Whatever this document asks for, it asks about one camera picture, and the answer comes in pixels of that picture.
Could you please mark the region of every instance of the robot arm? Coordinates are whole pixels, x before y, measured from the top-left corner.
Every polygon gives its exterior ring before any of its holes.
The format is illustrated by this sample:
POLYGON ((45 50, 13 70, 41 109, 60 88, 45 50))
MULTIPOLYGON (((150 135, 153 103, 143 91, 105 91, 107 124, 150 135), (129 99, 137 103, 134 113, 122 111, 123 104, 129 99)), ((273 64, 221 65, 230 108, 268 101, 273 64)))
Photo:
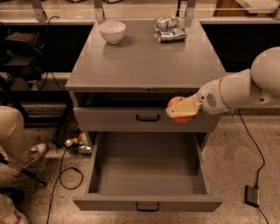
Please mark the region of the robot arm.
POLYGON ((238 108, 280 103, 280 47, 262 52, 246 69, 208 82, 198 93, 166 109, 170 118, 195 116, 199 110, 220 114, 238 108))

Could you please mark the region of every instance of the cabinet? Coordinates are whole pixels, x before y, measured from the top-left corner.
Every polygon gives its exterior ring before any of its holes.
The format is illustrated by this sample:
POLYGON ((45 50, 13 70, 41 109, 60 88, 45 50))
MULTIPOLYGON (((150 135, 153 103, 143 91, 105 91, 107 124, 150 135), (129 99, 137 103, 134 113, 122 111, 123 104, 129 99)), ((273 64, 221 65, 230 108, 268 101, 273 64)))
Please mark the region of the cabinet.
POLYGON ((94 25, 66 84, 93 147, 86 192, 73 199, 80 210, 213 211, 222 203, 210 194, 201 155, 219 116, 177 124, 165 113, 172 97, 225 74, 193 22, 186 41, 170 44, 158 43, 150 20, 124 21, 117 45, 94 25))

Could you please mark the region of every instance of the drawer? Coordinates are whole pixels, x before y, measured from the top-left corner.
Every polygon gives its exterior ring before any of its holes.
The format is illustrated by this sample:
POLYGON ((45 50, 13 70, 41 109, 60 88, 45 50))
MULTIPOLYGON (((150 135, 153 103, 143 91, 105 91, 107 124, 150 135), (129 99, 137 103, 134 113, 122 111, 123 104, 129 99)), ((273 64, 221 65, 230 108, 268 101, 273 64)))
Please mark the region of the drawer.
POLYGON ((75 107, 73 112, 84 131, 211 132, 220 119, 199 112, 189 122, 178 124, 165 108, 75 107))
POLYGON ((98 132, 80 210, 213 211, 194 133, 98 132))

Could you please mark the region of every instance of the shoe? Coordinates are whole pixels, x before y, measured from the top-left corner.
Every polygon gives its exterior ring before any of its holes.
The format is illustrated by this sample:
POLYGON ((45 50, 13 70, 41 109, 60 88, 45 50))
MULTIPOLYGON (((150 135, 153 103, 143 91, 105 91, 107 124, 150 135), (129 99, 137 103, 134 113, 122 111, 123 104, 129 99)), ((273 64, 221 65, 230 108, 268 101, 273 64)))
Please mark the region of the shoe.
MULTIPOLYGON (((40 144, 33 146, 31 148, 32 155, 29 158, 29 162, 26 165, 24 165, 22 167, 22 169, 27 169, 28 167, 33 165, 35 162, 40 160, 46 154, 46 152, 47 152, 47 147, 46 147, 45 143, 40 143, 40 144)), ((21 174, 21 171, 17 171, 13 174, 13 176, 16 178, 16 177, 20 176, 20 174, 21 174)))
POLYGON ((14 214, 0 220, 0 224, 30 224, 30 222, 25 214, 15 209, 14 214))

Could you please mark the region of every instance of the white bowl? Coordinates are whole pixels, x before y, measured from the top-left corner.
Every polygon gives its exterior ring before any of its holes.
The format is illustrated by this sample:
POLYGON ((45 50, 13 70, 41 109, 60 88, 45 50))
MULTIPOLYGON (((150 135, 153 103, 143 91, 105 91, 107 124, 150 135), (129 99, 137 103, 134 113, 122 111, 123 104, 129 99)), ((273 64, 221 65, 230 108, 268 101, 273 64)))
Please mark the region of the white bowl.
POLYGON ((117 21, 108 21, 100 24, 98 30, 102 37, 110 44, 120 42, 125 34, 126 25, 117 21))

